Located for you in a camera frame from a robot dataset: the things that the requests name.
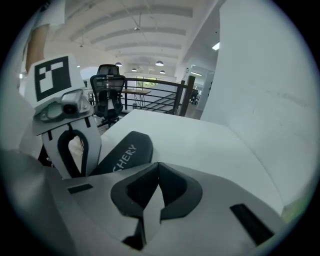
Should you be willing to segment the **black glasses case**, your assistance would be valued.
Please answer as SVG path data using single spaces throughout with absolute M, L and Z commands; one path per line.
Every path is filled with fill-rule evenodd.
M 147 134 L 131 131 L 102 159 L 90 175 L 115 173 L 148 164 L 152 157 L 151 138 Z

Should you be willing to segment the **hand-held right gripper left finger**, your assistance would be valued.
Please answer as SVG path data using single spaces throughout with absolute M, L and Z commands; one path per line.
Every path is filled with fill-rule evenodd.
M 62 179 L 46 168 L 49 189 L 76 256 L 160 256 L 145 238 L 144 208 L 158 164 L 147 163 L 119 172 Z

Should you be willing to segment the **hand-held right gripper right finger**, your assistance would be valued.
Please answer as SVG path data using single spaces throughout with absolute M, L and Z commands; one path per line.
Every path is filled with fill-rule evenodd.
M 202 198 L 187 216 L 161 221 L 149 242 L 156 256 L 249 256 L 256 243 L 232 212 L 234 205 L 245 205 L 273 234 L 285 222 L 265 202 L 223 177 L 169 164 L 194 178 L 202 187 Z

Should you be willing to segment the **person's left forearm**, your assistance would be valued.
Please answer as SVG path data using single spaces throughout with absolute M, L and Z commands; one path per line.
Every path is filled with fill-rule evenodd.
M 36 27 L 30 35 L 30 39 L 27 44 L 25 69 L 29 73 L 32 64 L 44 59 L 44 50 L 46 38 L 49 31 L 49 25 L 41 25 Z

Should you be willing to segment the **wooden desk with black legs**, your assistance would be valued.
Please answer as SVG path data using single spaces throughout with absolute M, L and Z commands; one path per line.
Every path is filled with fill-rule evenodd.
M 145 96 L 150 94 L 150 90 L 146 89 L 123 89 L 121 92 L 121 102 L 125 111 L 134 109 L 146 110 Z

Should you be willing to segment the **black office chair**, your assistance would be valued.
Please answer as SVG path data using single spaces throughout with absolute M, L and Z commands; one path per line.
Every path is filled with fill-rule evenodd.
M 120 74 L 119 67 L 114 64 L 102 64 L 97 74 L 90 78 L 95 105 L 94 115 L 102 121 L 98 127 L 110 127 L 120 120 L 123 111 L 122 90 L 126 78 Z

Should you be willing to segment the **black railing with wooden post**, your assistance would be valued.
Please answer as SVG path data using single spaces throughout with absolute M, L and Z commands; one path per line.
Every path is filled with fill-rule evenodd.
M 136 81 L 156 82 L 156 86 L 149 88 L 136 87 Z M 170 82 L 165 80 L 137 79 L 134 77 L 125 77 L 123 89 L 142 89 L 151 91 L 145 96 L 146 111 L 161 112 L 164 114 L 178 115 L 184 117 L 190 102 L 195 78 L 189 77 L 187 84 Z

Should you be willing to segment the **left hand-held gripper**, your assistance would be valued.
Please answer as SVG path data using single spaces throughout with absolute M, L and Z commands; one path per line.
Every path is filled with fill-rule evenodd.
M 32 132 L 42 134 L 44 148 L 63 179 L 89 176 L 99 163 L 101 135 L 84 88 L 72 54 L 33 63 L 26 81 L 24 99 L 34 109 Z M 80 169 L 69 150 L 75 136 L 83 143 Z

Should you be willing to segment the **large window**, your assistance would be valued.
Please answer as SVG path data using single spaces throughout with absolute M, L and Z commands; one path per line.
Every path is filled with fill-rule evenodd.
M 147 76 L 136 76 L 137 79 L 143 79 L 143 80 L 152 80 L 156 81 L 156 77 L 147 77 Z M 136 87 L 138 88 L 152 88 L 156 86 L 156 82 L 150 82 L 150 81 L 136 81 Z

